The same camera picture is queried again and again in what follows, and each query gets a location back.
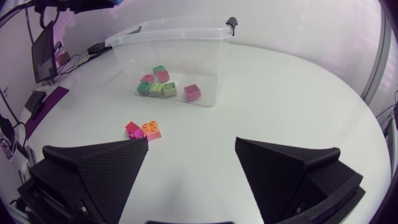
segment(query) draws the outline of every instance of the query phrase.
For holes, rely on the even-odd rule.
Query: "magenta block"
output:
[[[160,71],[156,73],[157,79],[160,83],[165,83],[170,80],[170,75],[167,71]]]
[[[130,122],[128,125],[126,125],[126,133],[129,135],[130,138],[144,137],[144,133],[142,132],[141,128],[133,122]]]
[[[185,87],[184,92],[188,101],[193,101],[200,97],[200,89],[196,84]]]
[[[144,75],[144,77],[141,78],[141,82],[154,83],[155,82],[155,76],[152,75],[152,74]]]
[[[141,128],[138,129],[138,130],[134,133],[134,137],[135,137],[135,138],[143,138],[143,137],[144,137],[144,132],[142,132]]]

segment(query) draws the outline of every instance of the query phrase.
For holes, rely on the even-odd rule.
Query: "white tabletop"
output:
[[[27,143],[41,160],[44,145],[120,141],[128,139],[128,122],[156,120],[162,137],[149,143],[120,223],[263,223],[235,137],[338,147],[340,161],[363,175],[366,191],[344,223],[368,223],[391,181],[386,142],[370,109],[334,74],[301,58],[239,45],[230,45],[228,55],[218,102],[205,108],[134,95],[108,52],[61,82],[70,92]],[[21,120],[28,117],[24,110]]]

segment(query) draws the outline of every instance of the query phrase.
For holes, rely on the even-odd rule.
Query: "plastic bin lid handle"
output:
[[[238,25],[238,21],[235,17],[230,17],[226,23],[226,25],[230,25],[232,28],[232,36],[235,36],[235,27]]]

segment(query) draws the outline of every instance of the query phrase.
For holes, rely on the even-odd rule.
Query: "green block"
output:
[[[164,96],[169,97],[169,96],[175,96],[177,94],[177,89],[175,88],[175,83],[166,83],[163,84],[163,92]]]
[[[163,84],[154,83],[149,89],[149,96],[162,97],[163,95]]]
[[[164,71],[164,70],[166,70],[166,68],[159,65],[157,67],[154,67],[154,74],[156,75],[157,72]]]
[[[137,91],[139,94],[147,96],[149,94],[149,89],[152,86],[149,82],[142,82],[139,84]]]

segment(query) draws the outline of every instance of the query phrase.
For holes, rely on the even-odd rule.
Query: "monitor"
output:
[[[117,224],[147,151],[146,138],[45,146],[18,192],[37,223]]]
[[[52,21],[47,25],[32,46],[32,63],[36,83],[50,80],[57,76]]]

